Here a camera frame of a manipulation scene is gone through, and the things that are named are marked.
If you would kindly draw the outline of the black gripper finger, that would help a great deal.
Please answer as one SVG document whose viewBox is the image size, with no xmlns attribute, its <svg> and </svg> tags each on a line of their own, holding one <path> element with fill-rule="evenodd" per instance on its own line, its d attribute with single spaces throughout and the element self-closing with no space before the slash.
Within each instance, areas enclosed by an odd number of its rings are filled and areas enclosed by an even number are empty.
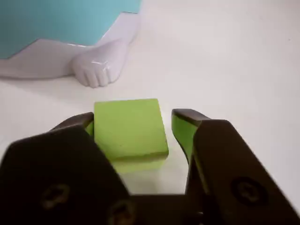
<svg viewBox="0 0 300 225">
<path fill-rule="evenodd" d="M 198 178 L 204 190 L 204 224 L 299 224 L 297 212 L 229 121 L 173 109 L 172 132 L 189 176 Z"/>
<path fill-rule="evenodd" d="M 129 225 L 130 196 L 96 145 L 94 114 L 15 141 L 0 164 L 3 225 Z"/>
</svg>

